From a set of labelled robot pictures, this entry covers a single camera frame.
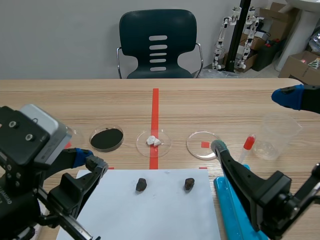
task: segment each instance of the screw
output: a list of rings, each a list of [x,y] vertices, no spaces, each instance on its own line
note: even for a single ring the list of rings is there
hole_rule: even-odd
[[[319,175],[320,174],[320,168],[319,168],[319,166],[320,166],[320,164],[319,163],[317,163],[314,167],[313,167],[313,169],[312,169],[312,175]]]
[[[27,141],[31,141],[33,138],[34,138],[34,136],[32,134],[27,134],[25,136],[25,140],[27,140]]]
[[[17,123],[15,121],[9,122],[9,127],[10,128],[14,128],[15,126],[17,126]]]
[[[291,216],[290,216],[290,219],[294,219],[295,216],[297,216],[297,214],[299,213],[300,211],[300,208],[299,207],[294,207],[294,209],[292,210],[292,213],[291,213]]]

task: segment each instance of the chair metal leg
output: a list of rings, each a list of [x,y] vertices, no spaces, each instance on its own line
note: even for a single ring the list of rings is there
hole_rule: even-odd
[[[120,79],[122,79],[122,76],[121,76],[121,71],[120,71],[120,60],[119,60],[119,50],[121,49],[122,47],[118,47],[116,49],[116,63],[118,65],[118,73],[119,73],[119,77]]]
[[[201,45],[200,45],[200,43],[195,43],[196,45],[198,45],[198,47],[199,47],[199,51],[200,51],[200,59],[201,59],[201,67],[200,67],[200,70],[199,70],[199,72],[198,72],[198,74],[196,75],[196,79],[199,77],[199,74],[200,74],[200,72],[201,72],[201,70],[202,70],[202,68],[204,67],[204,57],[203,57],[203,55],[202,55],[202,50],[201,50]]]

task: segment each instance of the metal stand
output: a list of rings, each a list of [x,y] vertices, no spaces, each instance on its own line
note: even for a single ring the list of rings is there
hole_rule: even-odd
[[[246,24],[250,4],[251,0],[241,0],[240,7],[242,8],[242,10],[238,23],[234,27],[229,54],[224,69],[227,72],[235,72],[236,55],[240,44],[241,35]]]

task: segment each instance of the white sink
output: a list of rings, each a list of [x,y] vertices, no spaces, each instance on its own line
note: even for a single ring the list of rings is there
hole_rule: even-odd
[[[286,0],[296,9],[320,13],[320,0]]]
[[[279,12],[285,13],[292,7],[301,9],[301,17],[291,37],[275,65],[275,70],[281,71],[290,55],[301,53],[306,49],[317,22],[320,18],[320,0],[286,0],[286,5]]]

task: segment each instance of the gray wall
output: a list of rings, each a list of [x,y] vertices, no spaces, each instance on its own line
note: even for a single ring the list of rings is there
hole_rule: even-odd
[[[266,0],[253,0],[262,7]],[[141,9],[186,9],[197,20],[204,65],[213,58],[221,21],[240,0],[0,0],[0,79],[118,78],[119,20]],[[233,27],[226,35],[229,46]],[[198,49],[179,57],[195,72]],[[121,56],[122,76],[137,66]]]

